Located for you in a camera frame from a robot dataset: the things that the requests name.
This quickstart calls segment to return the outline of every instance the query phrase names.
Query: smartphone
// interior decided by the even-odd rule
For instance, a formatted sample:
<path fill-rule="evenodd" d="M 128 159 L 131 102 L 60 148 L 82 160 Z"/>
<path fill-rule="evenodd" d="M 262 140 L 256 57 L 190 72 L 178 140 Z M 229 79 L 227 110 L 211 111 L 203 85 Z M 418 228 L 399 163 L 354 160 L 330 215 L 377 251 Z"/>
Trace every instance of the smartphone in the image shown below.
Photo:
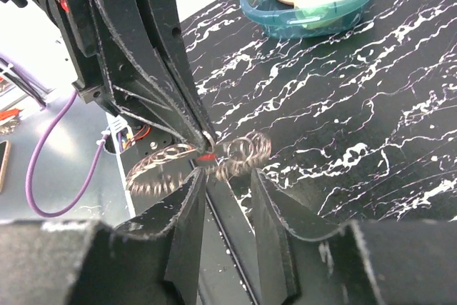
<path fill-rule="evenodd" d="M 10 150 L 11 143 L 9 141 L 0 143 L 0 193 L 3 191 L 3 182 L 5 180 L 6 165 L 8 164 Z"/>

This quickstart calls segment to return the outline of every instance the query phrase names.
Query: gray table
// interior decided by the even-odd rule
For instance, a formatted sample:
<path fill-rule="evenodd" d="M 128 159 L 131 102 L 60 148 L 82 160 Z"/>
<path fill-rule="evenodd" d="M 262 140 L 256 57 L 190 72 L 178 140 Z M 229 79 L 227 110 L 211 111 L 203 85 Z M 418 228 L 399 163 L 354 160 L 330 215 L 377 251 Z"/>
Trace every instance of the gray table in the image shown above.
<path fill-rule="evenodd" d="M 26 170 L 37 141 L 65 102 L 65 97 L 57 99 L 4 137 L 11 142 L 11 154 L 0 194 L 1 220 L 39 218 L 26 202 Z M 87 176 L 96 141 L 105 128 L 105 113 L 97 105 L 75 101 L 50 135 L 35 169 L 35 199 L 44 211 L 58 211 L 75 197 Z M 74 209 L 59 218 L 103 219 L 110 225 L 130 218 L 114 155 L 102 153 L 86 193 Z"/>

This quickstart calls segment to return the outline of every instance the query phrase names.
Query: plastic container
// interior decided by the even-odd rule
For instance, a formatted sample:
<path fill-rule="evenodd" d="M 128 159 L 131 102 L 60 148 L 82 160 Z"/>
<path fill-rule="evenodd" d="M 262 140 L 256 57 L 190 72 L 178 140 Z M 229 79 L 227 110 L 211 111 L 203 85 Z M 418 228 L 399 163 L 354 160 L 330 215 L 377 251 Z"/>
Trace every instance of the plastic container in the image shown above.
<path fill-rule="evenodd" d="M 343 0 L 312 9 L 291 9 L 277 0 L 240 0 L 241 10 L 260 24 L 267 36 L 279 39 L 337 34 L 361 20 L 370 0 Z"/>

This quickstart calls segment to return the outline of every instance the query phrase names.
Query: black marble table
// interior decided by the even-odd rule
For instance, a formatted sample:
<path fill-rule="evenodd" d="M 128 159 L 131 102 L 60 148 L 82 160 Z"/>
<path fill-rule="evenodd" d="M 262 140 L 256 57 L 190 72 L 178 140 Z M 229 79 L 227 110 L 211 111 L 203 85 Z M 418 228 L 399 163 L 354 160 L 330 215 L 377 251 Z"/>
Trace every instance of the black marble table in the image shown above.
<path fill-rule="evenodd" d="M 220 140 L 268 133 L 264 171 L 302 204 L 457 219 L 457 0 L 373 0 L 349 32 L 290 41 L 219 0 L 183 29 Z M 230 182 L 249 215 L 249 177 Z"/>

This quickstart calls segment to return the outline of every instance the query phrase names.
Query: white background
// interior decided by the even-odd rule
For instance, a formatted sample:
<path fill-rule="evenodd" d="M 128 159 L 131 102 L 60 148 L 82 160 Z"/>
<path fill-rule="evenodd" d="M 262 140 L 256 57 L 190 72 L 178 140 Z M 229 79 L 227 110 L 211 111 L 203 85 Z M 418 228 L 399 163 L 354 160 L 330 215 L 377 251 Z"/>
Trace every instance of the white background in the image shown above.
<path fill-rule="evenodd" d="M 176 0 L 181 21 L 215 0 Z M 59 30 L 32 2 L 24 9 L 0 3 L 0 51 L 11 62 L 25 66 L 45 85 L 65 87 L 76 74 Z"/>

